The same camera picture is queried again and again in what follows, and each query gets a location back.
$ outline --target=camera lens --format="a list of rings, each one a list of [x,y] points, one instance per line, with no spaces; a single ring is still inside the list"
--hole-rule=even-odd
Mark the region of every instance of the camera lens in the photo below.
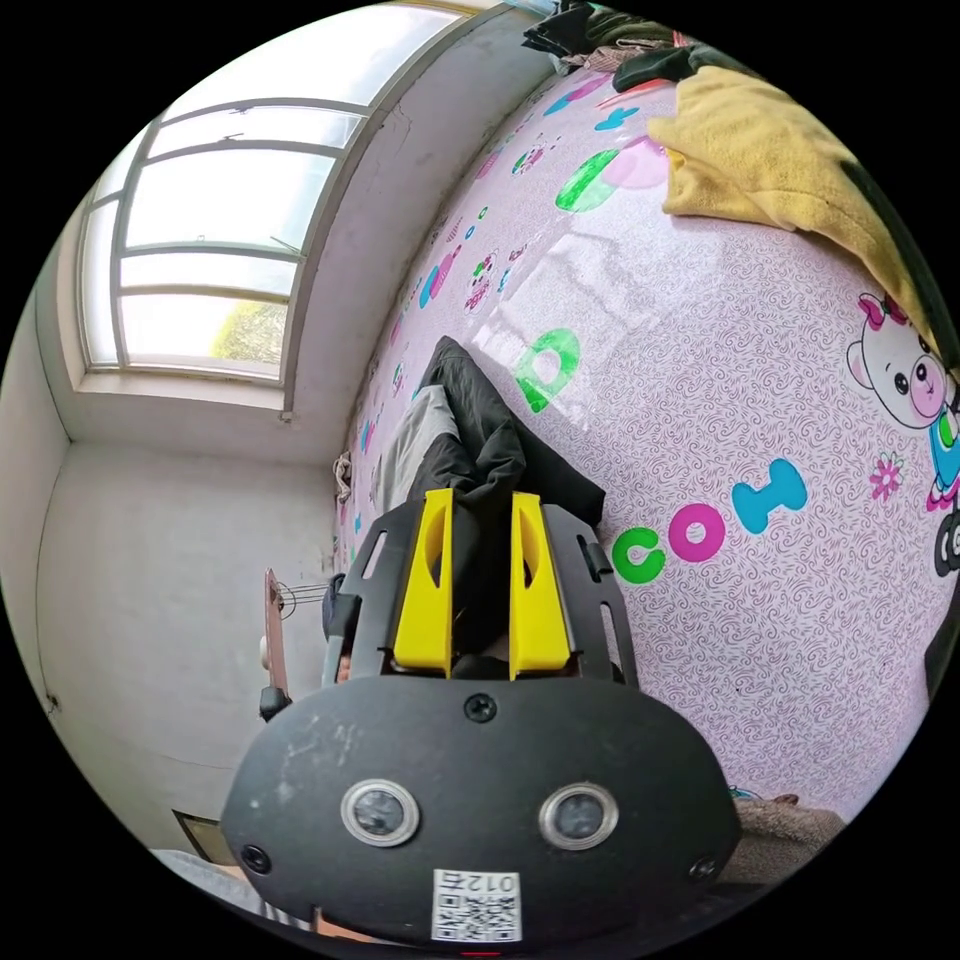
[[[617,805],[592,783],[574,783],[552,794],[540,808],[540,832],[561,850],[589,850],[613,833]]]
[[[340,815],[353,836],[375,847],[405,843],[420,824],[413,797],[385,780],[364,780],[351,787],[340,805]]]

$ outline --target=yellow towel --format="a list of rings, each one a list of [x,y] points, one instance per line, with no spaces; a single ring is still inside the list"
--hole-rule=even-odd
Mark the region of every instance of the yellow towel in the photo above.
[[[651,118],[648,132],[670,161],[664,213],[828,237],[862,261],[940,354],[890,232],[840,168],[856,158],[782,90],[702,67],[677,85],[677,115]]]

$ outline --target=white wall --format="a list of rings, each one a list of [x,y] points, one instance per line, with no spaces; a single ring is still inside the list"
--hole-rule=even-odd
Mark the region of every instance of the white wall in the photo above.
[[[81,772],[153,847],[189,850],[171,809],[219,818],[262,726],[263,575],[332,572],[324,471],[75,443],[40,555],[53,721]],[[317,688],[320,604],[284,622],[296,698]]]
[[[384,115],[353,173],[308,304],[293,423],[280,422],[279,408],[232,400],[76,391],[83,371],[68,367],[62,347],[62,331],[77,322],[74,216],[38,281],[41,349],[71,439],[330,468],[387,311],[440,204],[503,117],[551,72],[544,54],[521,46],[534,17],[512,8],[483,16]]]
[[[50,494],[69,445],[40,363],[31,293],[0,385],[0,586],[27,676],[41,699],[37,558]]]
[[[536,18],[510,9],[480,24],[404,94],[367,148],[324,247],[301,339],[294,411],[336,423],[339,455],[387,312],[446,196],[504,117],[553,72],[521,46]]]

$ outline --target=tree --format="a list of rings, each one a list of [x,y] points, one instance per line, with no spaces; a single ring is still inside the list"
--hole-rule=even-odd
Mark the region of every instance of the tree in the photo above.
[[[223,322],[211,356],[220,360],[280,363],[287,308],[277,303],[240,303]]]

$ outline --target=gray cloth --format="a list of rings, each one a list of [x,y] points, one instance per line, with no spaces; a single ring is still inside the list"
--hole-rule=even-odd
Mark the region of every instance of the gray cloth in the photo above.
[[[213,863],[179,850],[154,850],[153,855],[183,880],[211,896],[268,920],[301,930],[310,929],[310,924],[271,907],[246,880],[240,880]]]
[[[723,883],[780,883],[806,866],[846,826],[830,810],[777,800],[733,802],[743,836],[720,875]]]
[[[778,884],[810,862],[846,826],[829,810],[810,810],[775,800],[736,799],[743,838],[720,875],[725,884]],[[245,880],[178,850],[154,850],[174,873],[214,897],[277,923],[310,925],[271,907]]]
[[[440,385],[423,387],[377,463],[373,498],[378,514],[399,507],[407,499],[423,458],[434,440],[443,434],[460,439],[446,391]]]

